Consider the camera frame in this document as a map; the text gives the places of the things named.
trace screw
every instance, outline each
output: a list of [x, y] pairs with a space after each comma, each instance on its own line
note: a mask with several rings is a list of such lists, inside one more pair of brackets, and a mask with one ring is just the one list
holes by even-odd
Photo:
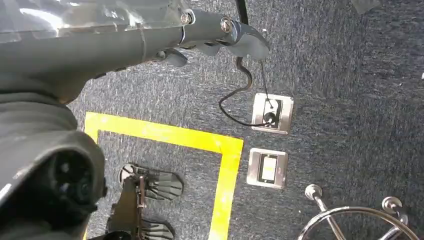
[[190, 16], [190, 14], [184, 13], [183, 15], [181, 15], [182, 24], [191, 24], [192, 21], [193, 19], [192, 19], [192, 16]]
[[225, 32], [225, 33], [229, 33], [231, 32], [232, 29], [232, 25], [231, 25], [231, 18], [224, 16], [221, 19], [221, 29]]

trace black cable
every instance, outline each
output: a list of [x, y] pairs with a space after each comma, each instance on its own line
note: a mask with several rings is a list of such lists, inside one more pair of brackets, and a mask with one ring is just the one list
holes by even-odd
[[[235, 4], [237, 6], [237, 11], [238, 11], [238, 16], [240, 18], [240, 22], [242, 24], [249, 25], [248, 11], [246, 9], [246, 2], [245, 2], [245, 0], [235, 0]], [[275, 123], [276, 120], [277, 120], [277, 116], [275, 116], [275, 115], [272, 115], [270, 117], [271, 122], [259, 123], [259, 124], [250, 124], [250, 123], [245, 123], [245, 122], [242, 122], [242, 121], [239, 121], [239, 120], [235, 119], [234, 117], [232, 117], [231, 115], [229, 115], [224, 110], [223, 102], [225, 100], [227, 100], [228, 98], [232, 97], [236, 93], [247, 91], [248, 89], [251, 88], [252, 83], [253, 83], [252, 74], [251, 74], [251, 72], [245, 66], [243, 66], [243, 58], [242, 57], [238, 56], [238, 57], [235, 58], [235, 67], [240, 72], [244, 73], [247, 76], [247, 85], [245, 87], [237, 88], [236, 90], [230, 92], [229, 94], [225, 95], [224, 97], [222, 97], [219, 100], [218, 105], [219, 105], [219, 109], [221, 110], [221, 112], [225, 116], [227, 116], [229, 119], [233, 120], [234, 122], [236, 122], [238, 124], [241, 124], [243, 126], [246, 126], [246, 127], [264, 127], [264, 126], [268, 126], [268, 125], [271, 125], [271, 124]], [[262, 76], [262, 81], [263, 81], [263, 88], [265, 89], [265, 94], [266, 94], [266, 101], [269, 102], [269, 105], [270, 105], [270, 107], [272, 109], [273, 106], [272, 106], [272, 104], [270, 102], [270, 99], [268, 97], [267, 83], [266, 83], [266, 80], [265, 80], [265, 72], [264, 72], [264, 63], [262, 61], [260, 61], [260, 70], [261, 70], [261, 76]]]

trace yellow tape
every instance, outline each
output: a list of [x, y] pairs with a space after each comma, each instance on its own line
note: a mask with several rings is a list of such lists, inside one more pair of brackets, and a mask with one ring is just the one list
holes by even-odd
[[96, 143], [99, 131], [108, 131], [222, 154], [208, 239], [228, 239], [242, 139], [96, 112], [86, 113], [84, 131]]

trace plastic wrap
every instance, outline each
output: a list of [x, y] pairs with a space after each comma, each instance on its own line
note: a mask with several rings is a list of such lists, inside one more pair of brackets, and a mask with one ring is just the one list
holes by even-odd
[[0, 43], [182, 26], [182, 0], [0, 0]]

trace robotic arm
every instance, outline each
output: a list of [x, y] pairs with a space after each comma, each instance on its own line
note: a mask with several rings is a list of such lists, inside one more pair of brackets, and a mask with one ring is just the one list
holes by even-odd
[[75, 99], [90, 79], [146, 61], [181, 67], [175, 48], [214, 56], [263, 59], [267, 41], [249, 25], [219, 13], [185, 8], [178, 0], [65, 2], [4, 0], [0, 16], [0, 73], [37, 79], [61, 103]]
[[88, 80], [223, 47], [269, 52], [252, 27], [178, 0], [0, 1], [0, 238], [80, 238], [106, 195], [102, 151], [64, 105]]

